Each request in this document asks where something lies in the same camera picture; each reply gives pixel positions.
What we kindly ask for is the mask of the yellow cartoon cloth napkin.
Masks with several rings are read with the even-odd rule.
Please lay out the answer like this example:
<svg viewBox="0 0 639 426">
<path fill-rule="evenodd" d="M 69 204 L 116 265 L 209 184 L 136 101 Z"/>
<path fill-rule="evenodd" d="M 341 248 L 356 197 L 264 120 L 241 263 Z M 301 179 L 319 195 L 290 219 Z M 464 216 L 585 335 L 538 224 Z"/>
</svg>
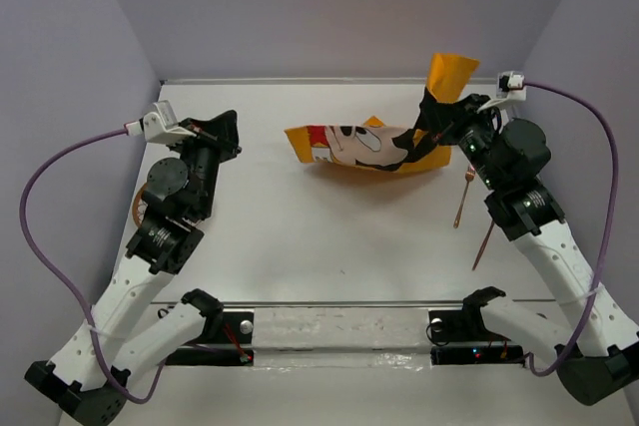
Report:
<svg viewBox="0 0 639 426">
<path fill-rule="evenodd" d="M 444 106 L 454 103 L 479 65 L 459 54 L 433 54 L 424 97 Z M 423 124 L 388 126 L 375 116 L 361 125 L 306 125 L 288 128 L 285 134 L 303 164 L 418 174 L 446 167 L 452 156 L 452 148 L 436 145 Z"/>
</svg>

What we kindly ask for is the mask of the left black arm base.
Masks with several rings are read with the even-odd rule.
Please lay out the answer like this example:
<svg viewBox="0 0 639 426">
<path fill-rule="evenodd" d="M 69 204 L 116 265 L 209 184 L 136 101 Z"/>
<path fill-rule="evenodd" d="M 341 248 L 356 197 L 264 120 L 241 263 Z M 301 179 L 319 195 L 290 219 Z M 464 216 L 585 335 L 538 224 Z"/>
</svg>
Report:
<svg viewBox="0 0 639 426">
<path fill-rule="evenodd" d="M 252 310 L 224 312 L 219 325 L 208 321 L 202 333 L 169 355 L 167 366 L 250 367 L 255 326 Z"/>
</svg>

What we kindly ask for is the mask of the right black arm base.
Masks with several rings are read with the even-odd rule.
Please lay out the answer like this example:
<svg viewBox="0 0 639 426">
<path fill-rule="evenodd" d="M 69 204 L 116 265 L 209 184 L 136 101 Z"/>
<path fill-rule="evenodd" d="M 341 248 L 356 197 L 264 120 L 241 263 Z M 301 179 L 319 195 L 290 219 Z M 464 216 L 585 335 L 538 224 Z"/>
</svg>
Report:
<svg viewBox="0 0 639 426">
<path fill-rule="evenodd" d="M 489 332 L 462 309 L 430 310 L 425 334 L 433 366 L 525 365 L 521 346 Z"/>
</svg>

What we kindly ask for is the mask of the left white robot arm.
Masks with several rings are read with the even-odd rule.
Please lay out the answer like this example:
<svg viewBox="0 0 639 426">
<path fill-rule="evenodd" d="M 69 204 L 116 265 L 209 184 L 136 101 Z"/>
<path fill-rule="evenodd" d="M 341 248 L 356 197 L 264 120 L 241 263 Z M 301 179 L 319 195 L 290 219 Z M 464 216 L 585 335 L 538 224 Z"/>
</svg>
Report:
<svg viewBox="0 0 639 426">
<path fill-rule="evenodd" d="M 27 202 L 39 179 L 77 143 L 46 161 L 25 186 L 19 206 L 23 235 L 45 267 L 71 291 L 84 320 L 50 359 L 33 362 L 26 381 L 81 425 L 109 425 L 128 403 L 145 404 L 148 396 L 130 391 L 149 370 L 160 372 L 178 348 L 209 341 L 221 329 L 224 307 L 200 289 L 184 294 L 157 323 L 132 332 L 156 296 L 181 272 L 204 237 L 202 222 L 213 213 L 221 163 L 240 152 L 238 114 L 225 111 L 209 120 L 177 120 L 171 105 L 154 104 L 143 118 L 108 132 L 107 138 L 141 136 L 163 145 L 172 155 L 156 161 L 147 173 L 143 218 L 124 256 L 95 303 L 37 246 L 27 222 Z"/>
</svg>

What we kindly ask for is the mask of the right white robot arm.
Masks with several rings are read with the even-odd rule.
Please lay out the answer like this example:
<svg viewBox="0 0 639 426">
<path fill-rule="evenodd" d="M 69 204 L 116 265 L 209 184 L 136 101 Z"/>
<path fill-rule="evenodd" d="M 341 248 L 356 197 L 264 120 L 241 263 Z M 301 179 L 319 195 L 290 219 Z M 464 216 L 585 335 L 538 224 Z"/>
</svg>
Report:
<svg viewBox="0 0 639 426">
<path fill-rule="evenodd" d="M 440 103 L 426 92 L 419 108 L 417 127 L 439 146 L 460 148 L 490 191 L 485 204 L 492 220 L 535 268 L 569 323 L 556 325 L 490 286 L 444 318 L 443 334 L 513 341 L 587 406 L 637 381 L 638 325 L 607 292 L 538 177 L 551 158 L 541 128 L 515 119 L 496 129 L 496 103 L 485 95 Z"/>
</svg>

